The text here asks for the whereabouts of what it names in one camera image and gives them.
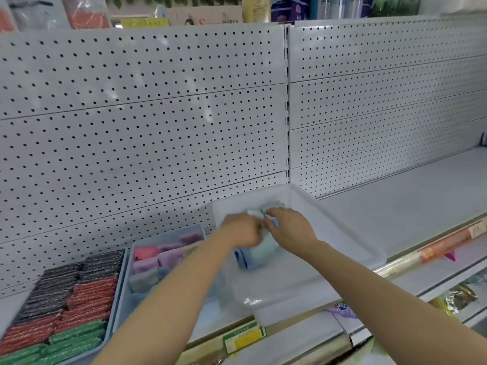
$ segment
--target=person's right hand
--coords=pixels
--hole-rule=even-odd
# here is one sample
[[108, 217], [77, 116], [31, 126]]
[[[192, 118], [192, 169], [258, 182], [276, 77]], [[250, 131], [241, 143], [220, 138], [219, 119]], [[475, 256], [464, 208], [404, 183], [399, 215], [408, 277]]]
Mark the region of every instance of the person's right hand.
[[313, 227], [301, 213], [283, 207], [271, 208], [265, 213], [274, 216], [279, 227], [276, 227], [274, 222], [267, 218], [262, 220], [263, 224], [271, 232], [276, 242], [290, 253], [301, 256], [304, 252], [311, 251], [313, 245], [319, 242]]

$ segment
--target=yellow bottle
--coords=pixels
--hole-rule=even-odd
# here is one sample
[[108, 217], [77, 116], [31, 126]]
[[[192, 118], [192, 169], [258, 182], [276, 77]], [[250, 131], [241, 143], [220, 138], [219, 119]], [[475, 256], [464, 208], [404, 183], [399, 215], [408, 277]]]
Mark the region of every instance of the yellow bottle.
[[244, 23], [267, 23], [271, 21], [270, 0], [242, 0]]

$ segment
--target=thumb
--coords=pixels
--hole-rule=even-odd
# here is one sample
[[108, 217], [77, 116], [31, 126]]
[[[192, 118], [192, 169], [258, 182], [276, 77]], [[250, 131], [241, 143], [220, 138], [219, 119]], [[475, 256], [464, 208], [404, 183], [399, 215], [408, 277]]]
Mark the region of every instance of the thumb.
[[274, 236], [278, 232], [278, 228], [276, 227], [276, 224], [274, 224], [274, 221], [272, 221], [271, 219], [264, 218], [262, 220], [262, 223], [271, 232], [272, 236]]

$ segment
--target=hand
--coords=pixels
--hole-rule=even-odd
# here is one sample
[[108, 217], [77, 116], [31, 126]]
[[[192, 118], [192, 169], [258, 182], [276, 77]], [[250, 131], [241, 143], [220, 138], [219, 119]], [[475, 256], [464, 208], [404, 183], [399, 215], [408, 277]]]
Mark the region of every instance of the hand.
[[279, 227], [270, 219], [264, 219], [264, 225], [276, 242], [290, 253], [302, 257], [305, 251], [312, 251], [313, 245], [319, 242], [313, 227], [301, 213], [283, 207], [271, 208], [265, 213], [274, 216]]
[[262, 240], [260, 225], [258, 218], [247, 213], [227, 215], [222, 225], [212, 234], [221, 237], [232, 248], [254, 247]]

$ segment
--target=person's left arm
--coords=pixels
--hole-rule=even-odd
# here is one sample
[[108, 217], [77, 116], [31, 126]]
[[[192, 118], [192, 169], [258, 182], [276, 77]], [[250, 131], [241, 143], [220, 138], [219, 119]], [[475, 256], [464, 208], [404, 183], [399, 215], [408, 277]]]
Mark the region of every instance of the person's left arm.
[[223, 262], [233, 248], [259, 244], [259, 226], [260, 221], [247, 214], [227, 216], [137, 307], [93, 364], [174, 364]]

